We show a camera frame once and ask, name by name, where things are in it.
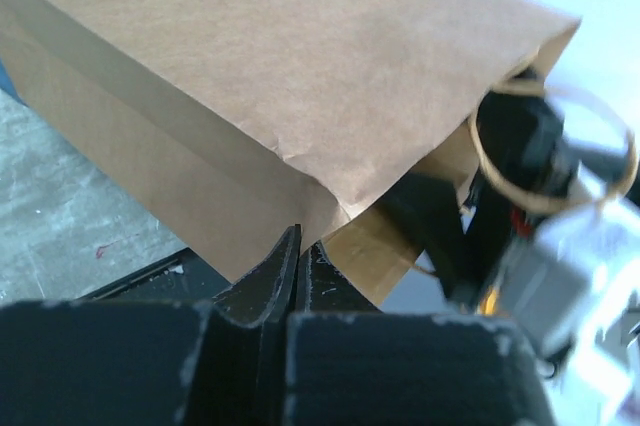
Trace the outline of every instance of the paper bag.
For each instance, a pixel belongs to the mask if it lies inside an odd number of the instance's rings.
[[[227,279],[365,211],[577,21],[523,0],[0,0],[20,96]]]

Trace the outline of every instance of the blue object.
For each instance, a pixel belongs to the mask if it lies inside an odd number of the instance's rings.
[[[4,65],[2,64],[2,61],[0,61],[0,90],[7,93],[16,101],[23,103],[23,101],[18,96],[18,92],[16,91],[16,88],[13,86],[11,79],[9,78],[9,75],[7,74],[7,70],[4,69]]]

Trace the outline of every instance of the paper bag handle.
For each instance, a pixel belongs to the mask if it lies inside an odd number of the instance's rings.
[[[638,150],[636,147],[635,134],[605,101],[581,89],[545,87],[545,85],[539,81],[526,79],[511,79],[495,85],[492,90],[496,93],[514,96],[537,96],[544,98],[547,95],[554,95],[572,100],[579,99],[599,115],[609,117],[609,119],[623,124],[626,129],[628,145],[627,167],[622,179],[610,185],[609,188],[607,188],[606,194],[595,202],[604,204],[618,195],[625,196],[629,192],[638,174]],[[478,133],[478,109],[474,110],[469,117],[469,130],[474,149],[478,154],[480,171],[482,171],[482,174],[496,191],[523,211],[531,214],[550,216],[566,209],[593,202],[591,200],[578,201],[570,198],[553,198],[519,188],[500,174],[498,168],[495,167],[484,151],[480,134]]]

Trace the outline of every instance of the paint stain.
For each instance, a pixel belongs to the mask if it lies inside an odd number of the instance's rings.
[[[109,244],[104,244],[102,246],[99,246],[98,249],[96,249],[96,259],[102,259],[102,256],[104,256],[104,253],[106,253],[107,249],[109,249],[111,246],[114,246],[128,239],[133,239],[136,236],[140,236],[140,233],[132,234],[131,236],[127,236],[126,238],[118,239],[117,241],[113,241]]]

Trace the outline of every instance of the gray floor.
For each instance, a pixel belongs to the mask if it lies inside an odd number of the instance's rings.
[[[1,65],[0,87],[7,89]],[[183,247],[33,111],[0,91],[0,304],[76,298]]]

